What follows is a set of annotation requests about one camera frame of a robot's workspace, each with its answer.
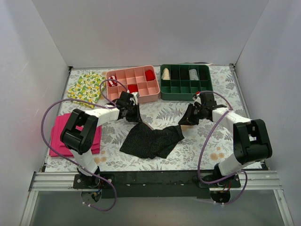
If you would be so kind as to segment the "black striped underwear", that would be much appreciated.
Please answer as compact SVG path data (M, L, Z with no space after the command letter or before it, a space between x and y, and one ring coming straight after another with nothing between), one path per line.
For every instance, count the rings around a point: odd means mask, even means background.
M180 125L152 130L141 122L129 131L120 151L142 159L165 159L183 139Z

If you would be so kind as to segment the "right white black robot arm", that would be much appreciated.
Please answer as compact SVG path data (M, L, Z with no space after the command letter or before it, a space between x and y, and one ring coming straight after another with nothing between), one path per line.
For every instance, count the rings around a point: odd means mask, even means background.
M224 161L215 165L212 181L205 181L197 167L197 177L203 184L226 186L230 178L242 172L243 168L272 156L272 147L266 128L261 119L252 120L236 114L230 103L219 105L215 100L217 92L199 91L193 94L193 103L188 105L180 125L198 125L200 120L214 122L210 134L218 125L222 125L233 135L233 153Z

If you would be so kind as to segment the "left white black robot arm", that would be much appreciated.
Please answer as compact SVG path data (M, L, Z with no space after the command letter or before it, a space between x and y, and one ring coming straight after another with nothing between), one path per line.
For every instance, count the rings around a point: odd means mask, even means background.
M142 122L138 97L138 92L123 91L119 98L104 107L88 111L75 109L70 114L60 140L70 149L77 163L80 179L89 188L96 188L100 184L100 169L91 151L96 130L105 123L120 119Z

